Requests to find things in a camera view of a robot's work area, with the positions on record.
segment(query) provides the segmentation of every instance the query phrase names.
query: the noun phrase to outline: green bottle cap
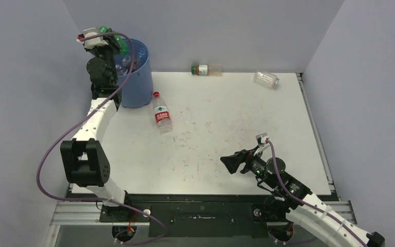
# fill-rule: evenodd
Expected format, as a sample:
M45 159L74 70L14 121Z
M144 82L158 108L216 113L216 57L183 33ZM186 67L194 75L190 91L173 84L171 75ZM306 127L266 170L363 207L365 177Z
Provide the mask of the green bottle cap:
M105 26L101 26L101 27L99 28L99 31L102 32L102 33L108 32L108 28L105 27Z

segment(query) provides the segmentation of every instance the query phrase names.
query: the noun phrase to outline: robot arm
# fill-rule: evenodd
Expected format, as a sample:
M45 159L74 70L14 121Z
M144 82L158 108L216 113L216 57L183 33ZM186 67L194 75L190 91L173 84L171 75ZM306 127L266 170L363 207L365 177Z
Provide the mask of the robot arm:
M265 183L272 189L271 199L264 202L260 216L267 214L266 218L286 219L294 222L332 247L384 246L385 240L380 234L376 232L371 234L347 222L332 210L331 206L321 201L308 187L286 173L284 161L276 158L278 173L283 184L293 196L301 199L302 203L288 195L278 181L273 159L271 158L267 162L261 159L262 151L269 147L267 142L270 138L264 133L256 136L256 139L258 142L256 148L241 150L234 155L221 157L220 160L231 174L237 171L241 163L245 163L240 173L251 171L259 181L258 186ZM311 208L307 204L314 205L319 210Z
M97 28L84 30L78 36L78 40L98 33ZM87 62L86 68L92 82L92 103L88 114L96 112L71 140L61 143L60 151L66 178L70 183L86 187L100 198L125 203L126 191L110 179L110 163L101 146L106 128L120 105L121 94L116 94L99 108L99 105L118 88L114 55L120 53L121 47L113 36L94 38L83 44L85 50L95 56ZM104 205L118 207L117 204L108 201L104 202Z

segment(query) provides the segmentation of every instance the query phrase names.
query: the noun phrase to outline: gray wall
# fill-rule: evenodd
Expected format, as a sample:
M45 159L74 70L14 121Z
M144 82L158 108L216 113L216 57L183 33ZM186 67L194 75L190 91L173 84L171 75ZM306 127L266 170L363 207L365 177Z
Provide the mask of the gray wall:
M0 246L43 246L56 201L41 156L89 104L88 55L61 0L0 1ZM42 181L64 195L59 150Z
M302 72L343 0L64 0L79 29L108 25L147 44L155 71Z
M303 79L337 192L395 246L395 1L346 0Z

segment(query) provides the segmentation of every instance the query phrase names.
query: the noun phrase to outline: wire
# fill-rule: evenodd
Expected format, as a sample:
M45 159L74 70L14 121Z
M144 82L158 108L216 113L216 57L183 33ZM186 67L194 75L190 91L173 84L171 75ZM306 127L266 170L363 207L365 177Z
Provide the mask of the wire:
M88 38L80 39L80 41L87 41L87 40L91 40L91 39L94 39L94 38L98 38L98 37L102 37L102 36L109 36L109 35L120 35L120 36L124 37L125 39L127 39L128 42L129 42L129 44L130 44L130 47L131 47L131 60L134 60L134 46L133 46L133 44L132 44L132 41L131 41L130 38L128 38L128 36L126 36L126 35L123 34L123 33L119 33L119 32L106 32L106 33L101 33L101 34L97 34L97 35L94 35L94 36L90 36L90 37L88 37ZM89 201L89 202L95 202L95 201L108 201L108 202L114 203L114 204L116 204L116 205L119 205L119 206L122 206L122 207L125 207L125 208L128 208L128 209L131 209L131 210L133 210L133 211L135 211L135 212L137 212L137 213L139 213L139 214L146 215L147 217L151 218L152 220L154 220L155 222L157 222L158 224L160 224L160 225L166 230L166 232L165 232L164 234L159 235L159 236L157 236L157 237L155 237L155 238L152 238L152 239L148 239L148 240L141 241L141 242L137 242L137 243L126 243L126 242L123 243L123 244L125 244L125 245L138 245L138 244L149 243L149 242L152 242L152 241L154 241L154 240L157 240L157 239L160 239L160 238L164 237L164 236L167 234L167 230L168 230L168 229L167 229L167 226L164 225L164 224L163 224L161 221L159 221L157 218L153 217L152 215L146 214L146 213L144 213L143 211L141 211L141 210L139 210L139 209L137 209L137 208L134 208L134 207L131 207L131 206L129 206L129 205L126 205L126 204L117 202L117 201L112 200L112 199L107 199L107 198L64 198L64 197L57 197L57 196L54 196L54 195L50 194L49 192L47 192L47 191L45 190L45 188L43 187L43 185L41 184L41 182L40 182L40 172L42 171L42 167L43 167L43 165L45 164L46 158L49 156L49 154L51 153L51 151L52 151L52 150L58 145L58 143L59 143L62 139L64 139L70 132L72 132L74 129L80 127L81 125L83 125L87 120L89 120L89 119L97 112L97 110L99 110L102 106L104 106L104 105L105 105L109 100L111 100L118 92L120 92L120 90L122 90L123 86L124 86L124 85L126 84L126 82L129 80L130 75L131 75L131 73L128 73L128 75L127 75L127 77L125 78L125 80L123 81L122 85L120 85L118 89L116 89L110 96L108 96L107 99L105 99L102 103L100 103L100 104L95 108L94 111L92 111L90 114L88 114L83 120L79 121L79 123L75 124L75 125L72 126L70 129L68 129L66 132L64 132L60 137L58 137L57 140L55 140L54 143L52 143L52 145L46 150L46 153L43 155L43 157L42 157L42 159L41 159L41 161L40 161L39 167L37 168L37 174L36 174L35 178L36 178L36 183L37 183L37 187L39 188L39 190L40 190L45 196L47 196L47 197L49 197L49 198L52 198L52 199L55 199L55 200L59 200L59 201L72 201L72 202L75 202L75 201Z
M264 189L268 192L270 192L270 194L272 194L272 191L267 189L266 187L262 186L261 184L264 182L264 180L258 181L258 177L255 177L255 180L257 180L257 187L260 189Z
M132 220L128 222L128 227L127 227L128 233L132 229L131 223L134 222L136 219L137 219L137 212L134 211L134 218L132 218Z
M279 174L279 170L278 170L278 164L276 164L276 155L275 155L275 147L273 146L273 143L270 140L266 140L266 142L270 145L270 148L272 150L272 159L273 159L273 166L275 167L275 173L276 173L276 177L278 178L278 182L281 185L282 189L285 191L285 193L287 193L287 195L289 195L293 200L301 203L301 204L305 204L306 206L317 210L321 213L324 213L325 211L308 203L305 202L297 197L295 197L293 194L290 193L290 191L287 189L287 187L285 186L284 182L282 181L281 178L281 174ZM345 224L343 224L337 217L335 217L332 214L327 214L327 216L331 217L331 219L333 219L334 221L336 221L338 224L342 225L344 229L346 229L358 242L360 242L364 247L368 247L363 240L361 240L361 238L354 233L348 226L346 226Z
M100 208L98 207L98 202L99 202L99 201L96 201L96 207L97 207L99 210L102 211L102 209L100 209Z
M273 195L270 195L270 196L266 197L266 200L264 200L264 203L263 203L264 208L265 208L265 203L267 202L267 200L268 200L270 197L273 197Z

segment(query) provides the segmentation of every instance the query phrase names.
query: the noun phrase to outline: white table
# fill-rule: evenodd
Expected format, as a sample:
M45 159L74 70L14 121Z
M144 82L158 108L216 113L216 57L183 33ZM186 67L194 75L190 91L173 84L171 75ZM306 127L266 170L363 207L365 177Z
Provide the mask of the white table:
M267 132L286 171L316 194L329 195L296 74L276 75L280 83L272 91L253 83L252 73L152 73L173 131L159 134L152 104L121 107L102 141L110 178L129 193L266 195L251 172L240 174L240 166L231 175L219 159L255 147L255 136ZM268 149L262 158L270 157ZM73 187L73 193L85 192Z

